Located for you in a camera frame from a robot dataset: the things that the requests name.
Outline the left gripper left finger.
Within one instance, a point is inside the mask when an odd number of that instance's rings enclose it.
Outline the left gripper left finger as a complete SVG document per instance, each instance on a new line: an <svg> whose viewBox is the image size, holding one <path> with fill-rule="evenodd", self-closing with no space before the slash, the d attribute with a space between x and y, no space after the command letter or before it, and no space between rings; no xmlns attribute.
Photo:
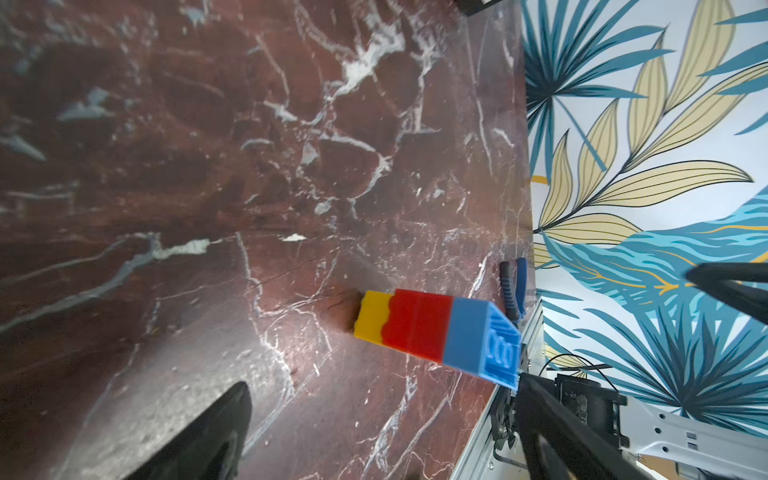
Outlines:
<svg viewBox="0 0 768 480"><path fill-rule="evenodd" d="M235 478L251 414L248 386L237 382L129 477Z"/></svg>

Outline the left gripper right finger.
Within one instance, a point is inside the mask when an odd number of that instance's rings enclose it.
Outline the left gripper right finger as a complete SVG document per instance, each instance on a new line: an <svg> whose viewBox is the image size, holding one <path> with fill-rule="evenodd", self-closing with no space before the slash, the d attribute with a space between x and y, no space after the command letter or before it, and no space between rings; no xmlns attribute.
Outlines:
<svg viewBox="0 0 768 480"><path fill-rule="evenodd" d="M605 440L543 386L520 375L515 422L532 479L645 479Z"/></svg>

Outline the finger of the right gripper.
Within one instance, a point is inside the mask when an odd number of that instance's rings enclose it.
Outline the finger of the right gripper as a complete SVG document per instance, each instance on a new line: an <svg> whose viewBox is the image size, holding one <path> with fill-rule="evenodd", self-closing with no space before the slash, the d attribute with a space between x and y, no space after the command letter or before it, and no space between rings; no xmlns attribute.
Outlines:
<svg viewBox="0 0 768 480"><path fill-rule="evenodd" d="M767 323L767 291L757 287L767 284L766 263L702 263L685 278L720 302Z"/></svg>

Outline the blue lego brick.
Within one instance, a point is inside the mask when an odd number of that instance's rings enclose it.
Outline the blue lego brick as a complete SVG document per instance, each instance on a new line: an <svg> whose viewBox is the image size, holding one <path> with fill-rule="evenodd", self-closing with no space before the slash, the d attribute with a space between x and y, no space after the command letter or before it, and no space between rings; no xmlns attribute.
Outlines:
<svg viewBox="0 0 768 480"><path fill-rule="evenodd" d="M522 336L493 303L453 298L442 364L518 390Z"/></svg>

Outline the red lego brick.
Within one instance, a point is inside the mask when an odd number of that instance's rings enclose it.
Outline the red lego brick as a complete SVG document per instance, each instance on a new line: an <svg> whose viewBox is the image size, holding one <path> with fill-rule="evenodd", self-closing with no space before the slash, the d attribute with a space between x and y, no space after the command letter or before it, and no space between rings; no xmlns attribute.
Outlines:
<svg viewBox="0 0 768 480"><path fill-rule="evenodd" d="M389 300L389 316L381 330L389 348L441 363L454 298L397 289Z"/></svg>

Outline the yellow orange lego brick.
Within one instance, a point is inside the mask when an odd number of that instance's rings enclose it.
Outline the yellow orange lego brick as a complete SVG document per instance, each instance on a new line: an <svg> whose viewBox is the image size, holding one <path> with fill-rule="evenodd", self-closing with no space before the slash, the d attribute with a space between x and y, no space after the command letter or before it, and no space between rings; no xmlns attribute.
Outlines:
<svg viewBox="0 0 768 480"><path fill-rule="evenodd" d="M369 343L383 345L382 330L388 323L389 303L393 294L366 291L354 324L354 336Z"/></svg>

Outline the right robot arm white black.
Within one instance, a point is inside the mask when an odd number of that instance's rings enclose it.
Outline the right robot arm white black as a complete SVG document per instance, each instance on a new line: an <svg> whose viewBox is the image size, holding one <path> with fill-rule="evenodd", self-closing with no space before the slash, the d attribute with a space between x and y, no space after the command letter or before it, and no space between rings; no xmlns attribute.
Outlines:
<svg viewBox="0 0 768 480"><path fill-rule="evenodd" d="M767 266L704 263L686 274L703 296L745 324L664 308L637 326L598 310L616 339L590 328L580 334L607 353L579 349L582 360L609 368L626 397L619 409L626 450L687 464L712 476L767 476Z"/></svg>

